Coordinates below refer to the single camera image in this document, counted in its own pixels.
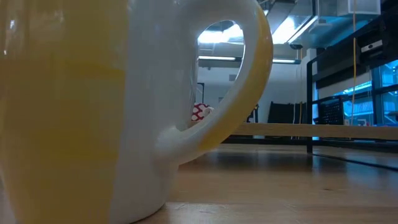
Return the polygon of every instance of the white mug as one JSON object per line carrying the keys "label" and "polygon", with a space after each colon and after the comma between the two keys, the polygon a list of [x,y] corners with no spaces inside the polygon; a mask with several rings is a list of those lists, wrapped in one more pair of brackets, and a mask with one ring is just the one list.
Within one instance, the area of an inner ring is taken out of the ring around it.
{"label": "white mug", "polygon": [[[15,0],[0,8],[2,179],[21,224],[127,224],[254,108],[272,65],[255,0]],[[233,20],[238,79],[190,127],[198,36]]]}

